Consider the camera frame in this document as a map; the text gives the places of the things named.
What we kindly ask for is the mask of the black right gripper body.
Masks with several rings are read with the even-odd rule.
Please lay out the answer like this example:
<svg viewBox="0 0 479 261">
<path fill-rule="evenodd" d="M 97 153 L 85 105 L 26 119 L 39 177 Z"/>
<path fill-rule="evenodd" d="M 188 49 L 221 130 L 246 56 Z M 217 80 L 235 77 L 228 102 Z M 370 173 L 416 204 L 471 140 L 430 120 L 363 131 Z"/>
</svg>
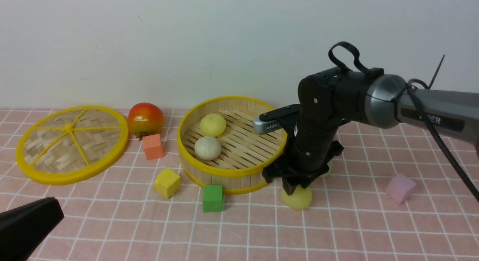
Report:
<svg viewBox="0 0 479 261">
<path fill-rule="evenodd" d="M 303 189 L 310 186 L 328 171 L 328 162 L 342 153 L 344 148 L 334 136 L 343 121 L 333 118 L 310 124 L 302 117 L 280 119 L 286 145 L 280 156 L 263 168 L 262 177 L 267 183 L 275 178 L 302 179 Z"/>
</svg>

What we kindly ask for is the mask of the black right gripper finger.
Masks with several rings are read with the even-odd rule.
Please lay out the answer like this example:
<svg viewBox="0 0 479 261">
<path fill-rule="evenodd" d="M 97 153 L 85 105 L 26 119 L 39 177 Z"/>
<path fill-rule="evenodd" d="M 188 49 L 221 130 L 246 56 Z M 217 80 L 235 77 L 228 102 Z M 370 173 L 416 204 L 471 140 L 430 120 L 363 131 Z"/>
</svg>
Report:
<svg viewBox="0 0 479 261">
<path fill-rule="evenodd" d="M 282 188 L 286 195 L 292 195 L 298 186 L 301 186 L 302 179 L 282 179 Z"/>
</svg>

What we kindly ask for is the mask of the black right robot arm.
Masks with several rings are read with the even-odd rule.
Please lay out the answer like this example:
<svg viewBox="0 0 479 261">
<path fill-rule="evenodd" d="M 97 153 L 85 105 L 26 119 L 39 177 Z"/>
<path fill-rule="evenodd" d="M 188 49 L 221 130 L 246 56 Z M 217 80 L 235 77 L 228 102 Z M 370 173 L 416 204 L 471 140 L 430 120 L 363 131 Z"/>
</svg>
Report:
<svg viewBox="0 0 479 261">
<path fill-rule="evenodd" d="M 325 174 L 328 162 L 339 156 L 342 145 L 334 140 L 340 126 L 359 122 L 377 128 L 405 123 L 474 145 L 478 149 L 478 93 L 415 90 L 398 75 L 369 78 L 362 72 L 334 67 L 310 75 L 298 85 L 298 104 L 274 109 L 254 120 L 254 130 L 287 134 L 280 157 L 267 164 L 267 183 L 283 180 L 291 195 Z"/>
</svg>

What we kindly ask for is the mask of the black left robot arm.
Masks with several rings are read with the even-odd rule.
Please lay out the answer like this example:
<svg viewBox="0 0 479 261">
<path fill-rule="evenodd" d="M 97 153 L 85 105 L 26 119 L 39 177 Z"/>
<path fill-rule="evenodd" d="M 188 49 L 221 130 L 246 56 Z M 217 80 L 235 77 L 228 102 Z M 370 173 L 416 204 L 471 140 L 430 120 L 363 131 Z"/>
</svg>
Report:
<svg viewBox="0 0 479 261">
<path fill-rule="evenodd" d="M 63 220 L 54 197 L 22 205 L 0 214 L 0 259 L 27 261 L 31 254 Z"/>
</svg>

